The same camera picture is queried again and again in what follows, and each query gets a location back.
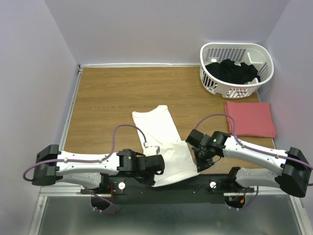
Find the white plastic laundry basket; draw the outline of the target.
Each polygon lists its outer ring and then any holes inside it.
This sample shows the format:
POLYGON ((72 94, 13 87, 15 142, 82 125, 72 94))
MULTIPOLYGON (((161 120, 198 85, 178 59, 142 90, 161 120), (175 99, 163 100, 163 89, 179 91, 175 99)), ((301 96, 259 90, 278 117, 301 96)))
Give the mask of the white plastic laundry basket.
POLYGON ((201 47, 200 61, 203 87, 228 99, 251 96, 274 73, 269 52, 253 43, 207 43, 201 47))

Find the folded red t-shirt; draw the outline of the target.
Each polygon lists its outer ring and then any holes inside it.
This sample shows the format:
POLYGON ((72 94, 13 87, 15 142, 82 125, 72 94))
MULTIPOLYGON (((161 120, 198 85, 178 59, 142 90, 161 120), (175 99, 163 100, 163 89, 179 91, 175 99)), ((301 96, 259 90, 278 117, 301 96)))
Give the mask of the folded red t-shirt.
POLYGON ((277 135, 267 102, 227 101, 224 111, 231 116, 227 121, 232 135, 261 138, 275 138, 277 135))

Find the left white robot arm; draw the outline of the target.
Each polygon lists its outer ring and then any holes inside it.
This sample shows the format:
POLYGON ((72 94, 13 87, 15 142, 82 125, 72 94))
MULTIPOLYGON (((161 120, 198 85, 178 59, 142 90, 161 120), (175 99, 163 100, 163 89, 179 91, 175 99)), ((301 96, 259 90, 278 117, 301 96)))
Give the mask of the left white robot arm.
POLYGON ((165 170, 160 154, 145 156, 130 149, 111 154, 77 154, 59 150, 52 144, 36 156, 33 178, 35 186, 51 186, 57 182, 76 184, 97 193, 109 186, 102 175, 134 178, 141 184, 155 185, 155 176, 165 170))

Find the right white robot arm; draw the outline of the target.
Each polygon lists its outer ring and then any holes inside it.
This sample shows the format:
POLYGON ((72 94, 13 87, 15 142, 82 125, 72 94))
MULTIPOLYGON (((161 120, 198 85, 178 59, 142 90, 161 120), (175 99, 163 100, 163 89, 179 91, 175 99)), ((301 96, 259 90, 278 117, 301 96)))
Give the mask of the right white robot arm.
POLYGON ((311 168, 297 148, 288 151, 251 144, 227 133, 215 131, 211 136, 193 129, 186 139, 194 150, 199 172, 213 166, 213 158, 234 158, 250 162, 257 169, 231 168, 226 179, 217 184, 224 191, 235 192, 256 186, 279 188, 294 197, 306 196, 311 168))

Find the black clothes in basket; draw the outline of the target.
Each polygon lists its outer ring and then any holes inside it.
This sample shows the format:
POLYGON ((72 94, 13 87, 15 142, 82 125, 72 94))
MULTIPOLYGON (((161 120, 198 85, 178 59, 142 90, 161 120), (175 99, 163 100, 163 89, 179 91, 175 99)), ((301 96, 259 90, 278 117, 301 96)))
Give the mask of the black clothes in basket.
POLYGON ((255 78, 258 82, 261 82, 258 70, 253 65, 247 65, 245 62, 235 65, 234 61, 225 59, 220 63, 208 64, 205 68, 213 77, 226 83, 244 85, 252 82, 255 78))

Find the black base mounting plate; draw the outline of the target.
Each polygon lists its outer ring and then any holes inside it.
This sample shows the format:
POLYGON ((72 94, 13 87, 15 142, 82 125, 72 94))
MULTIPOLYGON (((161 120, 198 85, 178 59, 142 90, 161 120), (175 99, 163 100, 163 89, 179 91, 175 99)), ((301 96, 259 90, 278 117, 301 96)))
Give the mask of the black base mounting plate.
POLYGON ((117 205, 145 204, 192 204, 229 203, 234 208, 243 208, 245 195, 254 188, 244 188, 226 174, 200 174, 196 177, 154 188, 138 183, 133 178, 103 177, 104 182, 96 189, 82 189, 91 195, 91 205, 105 210, 110 203, 117 205))

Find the white printed t-shirt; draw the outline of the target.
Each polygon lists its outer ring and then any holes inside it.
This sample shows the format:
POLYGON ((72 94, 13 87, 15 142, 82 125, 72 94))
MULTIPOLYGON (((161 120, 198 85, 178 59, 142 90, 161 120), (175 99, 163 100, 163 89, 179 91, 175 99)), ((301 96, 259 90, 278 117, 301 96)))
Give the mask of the white printed t-shirt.
POLYGON ((155 176, 153 187, 167 186, 200 174, 187 143, 180 138, 168 106, 159 105, 149 112, 132 112, 132 118, 135 126, 145 134, 144 138, 140 131, 137 132, 142 149, 144 142, 162 144, 160 155, 165 170, 162 175, 155 176))

